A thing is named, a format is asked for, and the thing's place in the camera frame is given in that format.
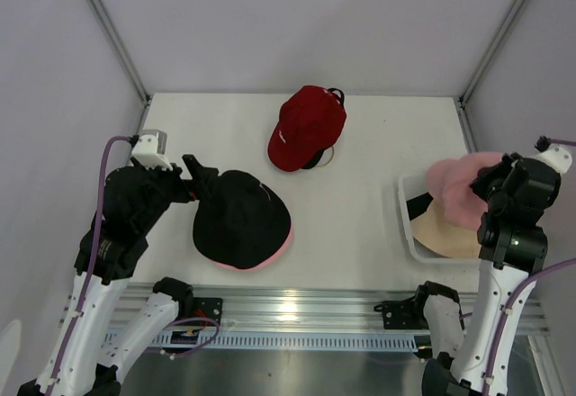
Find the light pink hat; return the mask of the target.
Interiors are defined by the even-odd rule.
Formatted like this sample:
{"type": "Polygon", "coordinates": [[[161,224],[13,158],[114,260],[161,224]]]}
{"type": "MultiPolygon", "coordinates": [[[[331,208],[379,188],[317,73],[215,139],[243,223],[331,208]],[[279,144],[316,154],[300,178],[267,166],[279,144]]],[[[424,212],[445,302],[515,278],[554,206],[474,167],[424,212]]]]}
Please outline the light pink hat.
{"type": "Polygon", "coordinates": [[[444,210],[451,224],[476,231],[487,204],[472,190],[479,171],[494,167],[502,160],[500,152],[474,152],[460,158],[436,162],[425,174],[427,191],[444,210]]]}

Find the black hat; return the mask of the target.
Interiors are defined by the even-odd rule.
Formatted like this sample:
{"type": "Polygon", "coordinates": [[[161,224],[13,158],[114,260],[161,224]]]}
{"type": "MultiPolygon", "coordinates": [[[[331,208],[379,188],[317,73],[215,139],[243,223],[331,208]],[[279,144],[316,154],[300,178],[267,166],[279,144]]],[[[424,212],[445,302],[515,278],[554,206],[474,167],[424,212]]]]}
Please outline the black hat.
{"type": "Polygon", "coordinates": [[[282,199],[249,173],[218,176],[212,198],[199,201],[193,244],[207,259],[250,268],[274,254],[293,226],[282,199]]]}

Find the beige bucket hat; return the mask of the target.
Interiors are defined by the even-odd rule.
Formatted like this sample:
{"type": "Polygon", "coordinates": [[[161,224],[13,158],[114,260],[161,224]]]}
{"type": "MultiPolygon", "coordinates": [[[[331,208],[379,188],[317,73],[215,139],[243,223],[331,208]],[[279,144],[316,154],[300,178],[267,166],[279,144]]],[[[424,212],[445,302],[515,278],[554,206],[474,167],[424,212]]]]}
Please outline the beige bucket hat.
{"type": "Polygon", "coordinates": [[[426,211],[410,222],[412,236],[431,252],[451,259],[472,259],[480,254],[476,232],[453,225],[443,207],[432,201],[426,211]]]}

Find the pink bucket hat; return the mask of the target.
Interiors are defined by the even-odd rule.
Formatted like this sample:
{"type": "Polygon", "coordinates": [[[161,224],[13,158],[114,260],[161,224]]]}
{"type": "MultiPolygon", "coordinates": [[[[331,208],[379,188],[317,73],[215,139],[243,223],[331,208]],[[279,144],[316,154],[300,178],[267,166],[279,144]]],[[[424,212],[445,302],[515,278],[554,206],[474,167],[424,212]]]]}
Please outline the pink bucket hat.
{"type": "Polygon", "coordinates": [[[280,248],[274,254],[272,254],[268,259],[266,259],[265,261],[261,262],[258,265],[250,267],[250,268],[238,268],[238,267],[235,267],[233,265],[227,265],[227,264],[217,262],[217,261],[213,261],[213,263],[216,266],[219,266],[221,268],[231,270],[231,271],[241,272],[241,273],[250,273],[250,272],[258,271],[258,270],[261,270],[263,268],[266,268],[267,266],[270,266],[275,261],[277,261],[290,248],[291,244],[293,243],[293,237],[294,237],[294,228],[291,227],[286,240],[280,246],[280,248]]]}

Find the black baseball cap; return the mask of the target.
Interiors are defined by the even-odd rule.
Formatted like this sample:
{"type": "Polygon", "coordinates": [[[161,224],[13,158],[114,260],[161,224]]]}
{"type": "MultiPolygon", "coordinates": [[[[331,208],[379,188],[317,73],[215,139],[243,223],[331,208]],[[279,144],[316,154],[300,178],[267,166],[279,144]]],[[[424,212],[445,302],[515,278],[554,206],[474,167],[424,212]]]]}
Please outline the black baseball cap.
{"type": "Polygon", "coordinates": [[[318,143],[319,148],[312,158],[302,167],[304,170],[320,167],[320,161],[324,153],[328,149],[334,151],[333,147],[338,141],[347,120],[345,93],[336,87],[326,88],[325,92],[327,96],[323,97],[324,106],[320,110],[322,116],[320,120],[321,137],[318,143]]]}

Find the red baseball cap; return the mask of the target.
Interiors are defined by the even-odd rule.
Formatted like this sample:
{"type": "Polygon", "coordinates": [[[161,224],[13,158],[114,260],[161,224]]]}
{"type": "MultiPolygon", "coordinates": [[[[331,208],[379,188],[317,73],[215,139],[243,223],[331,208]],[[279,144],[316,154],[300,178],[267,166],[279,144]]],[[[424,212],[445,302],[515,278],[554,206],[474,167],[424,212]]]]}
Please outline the red baseball cap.
{"type": "Polygon", "coordinates": [[[284,172],[304,170],[302,167],[316,153],[321,137],[320,110],[327,96],[325,87],[305,85],[280,108],[267,146],[272,164],[284,172]]]}

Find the gold wire hat stand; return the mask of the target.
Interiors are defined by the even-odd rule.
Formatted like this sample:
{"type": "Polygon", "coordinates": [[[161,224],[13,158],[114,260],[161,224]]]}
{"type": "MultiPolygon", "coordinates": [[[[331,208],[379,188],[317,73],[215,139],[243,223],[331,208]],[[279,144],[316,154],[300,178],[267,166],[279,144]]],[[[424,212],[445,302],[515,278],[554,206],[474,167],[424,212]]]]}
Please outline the gold wire hat stand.
{"type": "Polygon", "coordinates": [[[330,148],[326,149],[326,150],[323,152],[323,154],[322,154],[322,156],[321,156],[318,164],[315,166],[315,168],[323,168],[323,167],[326,167],[326,166],[329,165],[330,162],[333,160],[334,156],[335,156],[335,149],[334,149],[334,147],[330,147],[330,148]]]}

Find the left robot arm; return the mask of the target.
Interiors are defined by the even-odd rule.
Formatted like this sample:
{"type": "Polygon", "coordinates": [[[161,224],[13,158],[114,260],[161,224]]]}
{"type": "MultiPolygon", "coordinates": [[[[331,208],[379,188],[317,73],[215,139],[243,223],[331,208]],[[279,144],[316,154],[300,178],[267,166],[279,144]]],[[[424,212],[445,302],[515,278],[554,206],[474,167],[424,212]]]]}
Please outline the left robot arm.
{"type": "Polygon", "coordinates": [[[173,203],[208,196],[218,170],[192,155],[182,168],[130,166],[103,172],[91,229],[76,257],[73,291],[58,342],[40,376],[21,395],[117,395],[135,361],[164,329],[218,319],[200,314],[191,285],[163,277],[145,307],[108,346],[104,336],[116,303],[148,247],[147,235],[173,203]]]}

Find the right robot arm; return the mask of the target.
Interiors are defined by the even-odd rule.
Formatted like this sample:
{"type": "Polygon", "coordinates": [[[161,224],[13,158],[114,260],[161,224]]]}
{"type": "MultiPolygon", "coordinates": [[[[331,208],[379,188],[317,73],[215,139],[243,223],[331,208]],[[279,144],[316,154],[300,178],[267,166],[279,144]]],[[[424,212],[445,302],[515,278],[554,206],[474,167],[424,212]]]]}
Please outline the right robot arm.
{"type": "Polygon", "coordinates": [[[416,290],[409,313],[429,330],[432,349],[423,394],[507,394],[521,313],[537,278],[549,272],[538,222],[571,165],[571,152],[553,145],[532,157],[477,152],[427,170],[431,202],[412,223],[415,237],[445,257],[478,258],[479,286],[467,324],[456,290],[433,282],[416,290]]]}

